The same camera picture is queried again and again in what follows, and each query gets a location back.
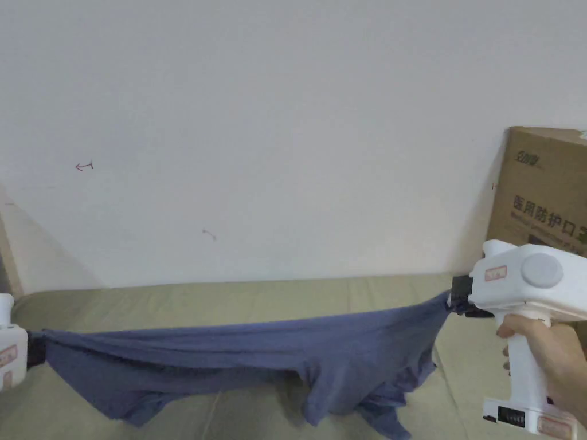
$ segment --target blue shirt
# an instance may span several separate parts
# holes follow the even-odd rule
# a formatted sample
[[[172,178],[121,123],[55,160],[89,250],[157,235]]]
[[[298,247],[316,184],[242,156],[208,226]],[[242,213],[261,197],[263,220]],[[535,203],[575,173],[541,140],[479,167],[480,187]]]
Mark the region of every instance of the blue shirt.
[[[310,388],[302,408],[310,424],[358,411],[382,435],[405,440],[395,408],[434,370],[446,298],[315,319],[42,337],[47,362],[71,387],[136,426],[175,399],[297,374]]]

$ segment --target red pen mark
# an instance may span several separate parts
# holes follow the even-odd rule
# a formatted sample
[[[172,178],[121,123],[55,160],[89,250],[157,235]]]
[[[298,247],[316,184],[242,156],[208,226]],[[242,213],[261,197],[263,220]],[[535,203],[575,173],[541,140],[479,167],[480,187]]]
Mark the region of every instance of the red pen mark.
[[[91,160],[90,160],[90,163],[88,163],[88,165],[77,164],[75,167],[77,168],[78,171],[83,171],[82,168],[84,168],[84,167],[92,167],[92,169],[94,169],[94,165],[92,165]]]
[[[216,241],[216,236],[212,232],[202,229],[202,233],[208,234],[210,237],[212,237],[212,240]]]

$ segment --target hand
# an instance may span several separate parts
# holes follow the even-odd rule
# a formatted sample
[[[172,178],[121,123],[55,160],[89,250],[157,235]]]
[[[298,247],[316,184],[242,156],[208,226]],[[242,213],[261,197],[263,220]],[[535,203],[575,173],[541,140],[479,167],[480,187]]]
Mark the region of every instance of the hand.
[[[509,338],[521,334],[548,381],[548,393],[560,409],[587,422],[587,361],[575,330],[563,324],[547,327],[543,322],[508,315],[497,335]]]

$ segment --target beige mattress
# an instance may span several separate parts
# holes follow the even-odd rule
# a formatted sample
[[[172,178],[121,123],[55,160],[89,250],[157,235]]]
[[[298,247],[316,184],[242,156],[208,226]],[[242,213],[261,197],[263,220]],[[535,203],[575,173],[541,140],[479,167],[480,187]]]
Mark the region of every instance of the beige mattress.
[[[43,292],[19,302],[13,321],[79,332],[256,323],[406,306],[450,283],[445,274]],[[536,438],[481,417],[483,396],[508,397],[503,346],[493,320],[449,317],[436,343],[437,371],[399,410],[414,439]],[[0,395],[0,439],[383,439],[356,414],[314,428],[300,415],[302,399],[298,383],[195,396],[134,428],[104,417],[43,365]]]

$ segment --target blue fabric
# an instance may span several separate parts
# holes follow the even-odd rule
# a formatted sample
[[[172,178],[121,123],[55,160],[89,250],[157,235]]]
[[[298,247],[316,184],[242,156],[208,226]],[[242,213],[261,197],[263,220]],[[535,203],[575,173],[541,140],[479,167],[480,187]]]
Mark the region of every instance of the blue fabric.
[[[399,309],[262,324],[76,334],[44,330],[47,361],[94,407],[140,426],[168,402],[297,373],[316,426],[359,411],[381,434],[410,438],[395,408],[434,370],[447,295]]]

